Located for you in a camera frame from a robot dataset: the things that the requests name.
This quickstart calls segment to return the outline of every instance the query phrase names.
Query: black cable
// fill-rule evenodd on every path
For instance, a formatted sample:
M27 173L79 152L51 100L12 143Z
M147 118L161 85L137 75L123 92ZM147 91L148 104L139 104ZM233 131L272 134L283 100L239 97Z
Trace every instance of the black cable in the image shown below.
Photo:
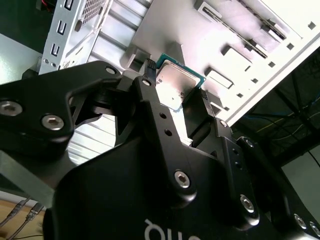
M308 153L310 154L310 156L313 158L313 160L315 161L315 163L318 165L318 167L320 168L320 163L318 162L318 160L316 159L316 157L310 152L308 151Z
M30 200L30 197L24 200L21 200L17 205L15 205L12 211L8 214L8 216L2 222L0 222L0 228L2 228L7 222L13 219L29 200Z
M28 239L28 238L33 238L33 237L42 237L42 236L43 236L42 234L38 234L38 235L31 235L31 236L17 237L17 238L14 238L13 240L15 240L15 239Z
M20 231L41 212L43 208L44 206L37 202L26 215L24 223L6 240L13 240L17 234L20 233Z
M294 136L291 132L289 132L287 129L285 129L283 126L277 124L276 122L266 118L266 117L263 117L263 116L255 116L254 118L257 118L257 119L264 119L264 120L267 120L271 123L273 123L274 125L278 126L279 128L283 129L284 131L286 131L289 135L291 135L295 140L299 141L298 138L296 138L296 136ZM318 167L320 168L320 163L317 161L317 159L315 158L315 156L310 152L310 151L307 151L310 156L313 158L313 160L315 161L315 163L318 165Z

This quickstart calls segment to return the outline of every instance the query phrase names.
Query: bolt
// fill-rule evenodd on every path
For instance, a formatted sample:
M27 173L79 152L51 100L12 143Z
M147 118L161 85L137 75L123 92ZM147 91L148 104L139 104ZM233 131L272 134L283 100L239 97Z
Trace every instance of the bolt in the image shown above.
M5 116L14 117L22 113L22 106L14 101L0 102L0 114Z
M315 232L315 234L320 237L320 230L319 228L317 228L317 226L311 221L310 222L310 226L312 228L312 230Z
M220 123L221 123L221 125L224 126L225 128L228 127L228 124L227 124L225 121L220 120Z
M110 74L116 74L116 71L114 69L112 69L111 67L106 67L105 70L110 73Z
M254 205L245 195L240 195L240 201L244 206L245 210L247 210L249 213L253 213L255 211Z
M254 144L253 144L251 141L249 141L249 139L246 139L245 142L246 142L246 144L248 144L251 148L254 147Z
M176 171L174 173L174 178L180 187L186 189L190 186L190 180L183 171Z
M45 128L53 131L58 131L62 129L65 125L64 121L56 115L44 116L41 122Z
M296 223L297 223L302 229L307 229L307 225L306 225L305 222L302 220L302 218L299 217L298 214L294 214L294 219L295 219Z
M151 86L151 83L146 79L142 79L142 82L147 86Z

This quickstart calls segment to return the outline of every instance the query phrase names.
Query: cable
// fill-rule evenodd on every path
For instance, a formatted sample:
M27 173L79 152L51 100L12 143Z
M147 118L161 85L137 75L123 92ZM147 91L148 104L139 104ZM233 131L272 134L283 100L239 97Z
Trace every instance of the cable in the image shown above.
M315 116L315 115L317 115L317 114L319 114L320 112L317 112L317 113L315 113L314 115L312 115L312 116L310 116L309 118L312 118L313 116ZM296 136L294 136L292 133L290 133L287 129L285 129L283 126L281 126L281 125L279 125L279 124L277 124L276 122L274 122L274 121L272 121L272 120L270 120L270 119L268 119L268 118L266 118L266 117L263 117L263 116L252 116L252 117L250 117L250 118L259 118L259 119L265 119L265 120L267 120L267 121L269 121L269 122L272 122L274 125L276 125L276 126L278 126L279 128L282 128L284 131L286 131L288 134L290 134L290 136L292 136L295 140L297 140L297 141L299 141L299 139L298 138L296 138ZM317 161L317 159L315 158L315 156L310 152L310 151L307 151L309 154L310 154L310 156L313 158L313 160L315 161L315 163L318 165L318 167L320 168L320 163Z
M31 208L30 212L26 215L24 223L6 240L13 240L15 236L27 225L28 222L32 221L35 216L37 216L41 210L44 208L42 204L37 202L33 208Z
M13 219L29 200L30 200L30 197L18 202L18 204L14 206L14 208L11 210L8 216L6 216L6 218L0 223L0 228L2 228L7 222Z
M317 96L315 97L315 100L311 102L311 105L314 105L318 100L320 100L320 92L319 92L319 93L317 94ZM292 112L292 113L290 113L289 115L286 115L286 116L289 117L289 116L291 116L291 115L293 115L293 114L295 114L295 113ZM282 120L284 120L284 118L280 118L280 119L278 119L277 121L275 121L274 123L280 122L280 121L282 121ZM269 124L269 125L267 125L267 126L264 126L264 127L260 128L259 130L256 131L256 133L259 133L259 132L261 132L262 130L271 127L274 123L271 123L271 124Z
M318 114L320 114L320 111L317 112L317 113L315 113L315 114L313 114L313 115L311 115L310 117L308 117L308 119L311 119L312 117L314 117L314 116L316 116L316 115L318 115ZM281 138L272 139L272 141L279 141L279 140L282 140L282 139L286 139L286 138L291 137L291 136L292 136L293 134L295 134L303 125L304 125L304 124L301 124L293 133L291 133L291 134L289 134L289 135L287 135L287 136L281 137Z
M33 238L33 237L43 237L43 235L42 235L42 234L38 234L38 235L31 235L31 236L17 237L17 238L14 238L13 240L18 240L18 239L28 239L28 238Z
M292 134L295 134L296 132L298 132L298 130L303 126L303 124L301 124ZM276 138L276 139L272 139L272 141L279 141L279 140L282 140L282 139L286 139L286 138L289 138L291 137L291 135L287 135L287 136L284 136L284 137L281 137L281 138Z
M318 165L318 167L320 168L320 163L317 161L317 159L315 158L315 156L310 152L308 151L308 153L310 154L310 156L313 158L313 160L315 161L315 163Z

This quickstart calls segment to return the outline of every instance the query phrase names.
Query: black metal bracket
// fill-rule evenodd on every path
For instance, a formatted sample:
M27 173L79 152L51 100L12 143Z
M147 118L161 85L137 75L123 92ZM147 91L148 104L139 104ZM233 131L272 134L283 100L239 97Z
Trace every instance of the black metal bracket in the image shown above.
M242 148L250 174L255 179L253 187L258 204L269 211L270 220L277 230L285 239L318 239L319 236L310 225L316 220L289 181L271 165L259 146L250 139L241 137L237 144Z
M259 223L260 214L241 148L233 141L229 126L214 116L206 92L198 89L183 106L188 137L192 146L217 158L225 172L228 191L224 202L231 206L232 218L225 221L247 230Z
M196 89L183 104L189 147L159 101L154 62L142 72L129 80L96 61L0 86L0 101L16 103L1 106L0 173L52 207L46 219L56 239L99 239L106 231L112 239L173 239L173 230L190 240L315 236L310 224L319 224L290 184L253 144L232 139L205 91ZM81 166L69 164L74 129L101 114L117 117L118 145ZM63 125L46 128L48 115ZM261 186L272 204L259 198ZM70 231L79 228L86 230Z

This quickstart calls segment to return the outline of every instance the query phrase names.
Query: white metal panel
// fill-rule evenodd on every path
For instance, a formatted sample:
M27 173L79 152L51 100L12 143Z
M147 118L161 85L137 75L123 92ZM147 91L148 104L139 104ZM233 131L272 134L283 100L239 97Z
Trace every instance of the white metal panel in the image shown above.
M223 0L208 0L214 3L217 9L224 12L224 17L227 19L228 24L233 28L237 28L237 31L243 31L243 34L250 37L253 34L252 29L255 30L255 38L260 45L267 44L265 33L258 33L259 24L257 20L250 16L247 10L241 10L241 14L236 11L236 8L232 8L235 1L223 1ZM120 64L120 59L124 55L128 48L128 45L132 42L139 25L147 13L147 9L150 6L150 0L114 0L109 17L106 19L102 31L99 34L89 62L96 60L103 60L113 64L115 67L123 71L124 68ZM186 4L191 1L181 1L180 8L185 8ZM221 97L224 107L229 107L229 111L222 111L219 117L228 121L229 125L232 125L238 120L248 109L250 109L256 102L258 102L268 91L270 91L277 83L279 83L291 70L293 70L298 64L300 64L308 55L320 46L318 33L320 32L320 22L315 0L307 0L307 3L303 7L299 7L299 2L292 2L285 0L282 2L276 0L245 0L245 2L257 10L265 19L279 19L277 22L281 28L287 33L287 39L280 44L280 47L276 42L271 45L267 44L267 48L270 51L267 60L259 60L256 56L249 59L253 62L254 67L251 67L249 71L245 73L239 73L239 71L232 70L237 66L236 63L223 59L223 56L215 58L216 70L224 73L224 76L232 80L235 87L231 87L229 90L222 90L212 85L210 81L206 83L207 89L217 90L216 95ZM170 15L173 19L170 27L178 27L185 24L181 19L177 18L176 12ZM246 24L239 25L234 24L241 21L242 18L249 20ZM161 24L165 19L154 19L158 24ZM308 24L313 22L315 24L314 29L310 29ZM207 39L207 32L199 32L199 28L194 28L194 24L189 24L189 27L194 29L198 33L198 38L203 41ZM154 37L156 41L159 37L163 37L156 34ZM215 41L221 43L225 41L228 34L215 35ZM293 44L293 49L288 49L287 45ZM208 52L206 49L200 52L199 49L193 49L197 55L187 54L185 63L188 65L192 59L193 61L203 62L207 57L199 57L201 54ZM268 64L274 62L275 66L270 67ZM254 83L252 80L256 73L261 76L258 78L258 82ZM238 97L237 94L241 93L243 97ZM173 113L173 120L177 127L181 141L186 144L190 144L190 140L187 138L185 129L185 123L182 112L176 114ZM84 127L76 130L74 137L72 138L69 151L73 154L71 157L78 163L86 161L86 159L92 158L95 154L103 153L113 147L115 141L115 123L114 117L103 116L98 122L90 123Z
M101 32L128 47L136 32L112 16L107 17L107 22L108 24L102 27Z

